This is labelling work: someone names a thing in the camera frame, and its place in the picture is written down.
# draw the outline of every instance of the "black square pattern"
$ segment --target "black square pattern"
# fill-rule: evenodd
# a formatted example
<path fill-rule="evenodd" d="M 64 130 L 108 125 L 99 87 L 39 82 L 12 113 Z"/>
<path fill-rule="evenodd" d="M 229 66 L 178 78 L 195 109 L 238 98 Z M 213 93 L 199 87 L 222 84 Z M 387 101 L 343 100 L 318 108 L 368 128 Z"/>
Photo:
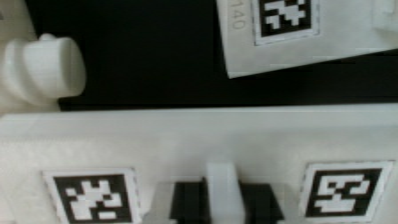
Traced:
<path fill-rule="evenodd" d="M 311 29 L 311 0 L 258 0 L 261 37 Z"/>
<path fill-rule="evenodd" d="M 123 175 L 53 179 L 71 224 L 133 222 Z"/>
<path fill-rule="evenodd" d="M 364 216 L 382 169 L 316 171 L 306 217 Z"/>

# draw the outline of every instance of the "black and white square marker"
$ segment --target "black and white square marker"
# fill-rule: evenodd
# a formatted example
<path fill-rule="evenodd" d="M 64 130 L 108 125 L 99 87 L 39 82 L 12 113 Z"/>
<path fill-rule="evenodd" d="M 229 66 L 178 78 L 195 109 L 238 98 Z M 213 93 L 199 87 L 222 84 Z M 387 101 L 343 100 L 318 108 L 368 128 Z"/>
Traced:
<path fill-rule="evenodd" d="M 137 224 L 139 195 L 133 169 L 44 171 L 62 224 Z"/>
<path fill-rule="evenodd" d="M 314 223 L 371 221 L 391 169 L 393 161 L 309 165 L 300 208 Z"/>
<path fill-rule="evenodd" d="M 256 45 L 320 33 L 318 0 L 252 0 Z"/>

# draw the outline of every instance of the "black slot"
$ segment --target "black slot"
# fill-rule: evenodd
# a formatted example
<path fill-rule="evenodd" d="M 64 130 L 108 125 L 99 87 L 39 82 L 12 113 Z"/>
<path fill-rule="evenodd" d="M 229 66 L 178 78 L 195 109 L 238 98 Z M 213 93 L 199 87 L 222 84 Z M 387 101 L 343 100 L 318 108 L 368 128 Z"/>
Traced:
<path fill-rule="evenodd" d="M 282 211 L 268 184 L 240 184 L 245 202 L 245 224 L 277 224 Z"/>
<path fill-rule="evenodd" d="M 176 183 L 170 219 L 178 224 L 210 224 L 208 186 L 202 182 Z"/>

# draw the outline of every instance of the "white surface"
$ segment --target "white surface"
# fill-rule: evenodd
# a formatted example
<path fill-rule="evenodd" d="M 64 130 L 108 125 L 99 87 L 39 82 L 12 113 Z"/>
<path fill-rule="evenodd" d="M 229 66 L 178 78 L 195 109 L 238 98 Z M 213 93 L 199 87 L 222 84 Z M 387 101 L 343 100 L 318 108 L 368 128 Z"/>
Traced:
<path fill-rule="evenodd" d="M 398 30 L 396 11 L 373 20 L 385 1 L 320 0 L 320 35 L 256 46 L 252 0 L 217 0 L 229 77 L 396 49 L 396 32 L 377 29 Z"/>
<path fill-rule="evenodd" d="M 151 212 L 144 217 L 142 224 L 176 224 L 176 220 L 170 220 L 172 195 L 174 183 L 158 184 L 153 196 Z"/>
<path fill-rule="evenodd" d="M 398 1 L 377 0 L 373 11 L 373 25 L 378 29 L 398 33 Z"/>
<path fill-rule="evenodd" d="M 211 223 L 243 224 L 245 208 L 233 163 L 208 163 L 206 180 Z"/>
<path fill-rule="evenodd" d="M 57 223 L 43 170 L 135 167 L 146 213 L 158 183 L 206 176 L 215 158 L 233 161 L 243 182 L 272 184 L 284 223 L 306 223 L 307 163 L 396 160 L 396 135 L 396 104 L 9 115 L 0 188 L 18 224 Z M 394 166 L 373 224 L 396 224 L 396 184 Z"/>

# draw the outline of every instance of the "printed number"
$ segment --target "printed number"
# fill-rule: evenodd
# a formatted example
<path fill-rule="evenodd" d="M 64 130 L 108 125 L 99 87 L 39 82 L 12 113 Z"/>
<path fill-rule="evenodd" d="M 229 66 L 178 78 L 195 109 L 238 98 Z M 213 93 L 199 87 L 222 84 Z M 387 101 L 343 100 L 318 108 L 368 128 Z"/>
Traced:
<path fill-rule="evenodd" d="M 240 7 L 243 6 L 243 1 L 238 1 L 231 7 L 233 7 L 233 28 L 236 30 L 245 28 L 245 13 L 242 12 Z"/>

